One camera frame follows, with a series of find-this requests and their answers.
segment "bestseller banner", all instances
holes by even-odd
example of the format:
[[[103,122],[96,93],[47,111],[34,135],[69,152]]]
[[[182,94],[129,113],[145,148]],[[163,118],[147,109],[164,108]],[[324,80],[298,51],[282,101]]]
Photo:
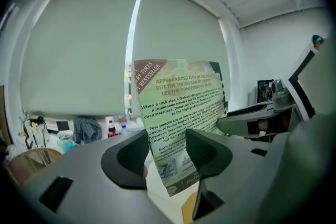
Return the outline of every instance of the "bestseller banner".
[[[221,69],[209,61],[138,60],[134,76],[153,158],[173,196],[199,180],[185,130],[218,132],[216,121],[226,116]]]

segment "roller blind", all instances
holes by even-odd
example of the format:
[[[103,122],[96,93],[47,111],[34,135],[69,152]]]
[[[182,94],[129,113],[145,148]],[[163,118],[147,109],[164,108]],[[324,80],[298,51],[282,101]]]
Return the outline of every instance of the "roller blind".
[[[142,59],[219,62],[226,98],[230,98],[228,57],[218,20],[189,0],[141,0],[133,60]],[[134,80],[132,93],[136,93]],[[136,94],[132,94],[132,106],[139,113]]]
[[[26,47],[20,96],[30,113],[124,114],[135,0],[51,0]]]

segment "bottle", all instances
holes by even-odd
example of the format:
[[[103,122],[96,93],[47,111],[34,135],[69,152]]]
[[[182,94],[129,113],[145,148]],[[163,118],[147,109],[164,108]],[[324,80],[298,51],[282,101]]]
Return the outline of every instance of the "bottle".
[[[121,125],[121,134],[128,134],[128,131],[126,129],[126,125]]]
[[[109,134],[108,137],[113,137],[118,135],[116,132],[116,127],[114,127],[113,121],[109,121]]]

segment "white wall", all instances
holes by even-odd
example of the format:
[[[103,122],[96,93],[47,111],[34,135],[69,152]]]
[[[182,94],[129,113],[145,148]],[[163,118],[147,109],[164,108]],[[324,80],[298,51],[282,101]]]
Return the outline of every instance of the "white wall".
[[[257,80],[281,79],[311,43],[312,35],[327,36],[331,27],[328,10],[315,8],[244,28],[248,91]]]

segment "paper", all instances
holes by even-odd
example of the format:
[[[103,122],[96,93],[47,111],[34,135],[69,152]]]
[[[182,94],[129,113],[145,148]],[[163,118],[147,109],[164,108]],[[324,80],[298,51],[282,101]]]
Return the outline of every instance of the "paper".
[[[221,70],[208,61],[138,60],[134,76],[153,158],[173,196],[199,180],[185,130],[218,132],[216,121],[226,115]]]

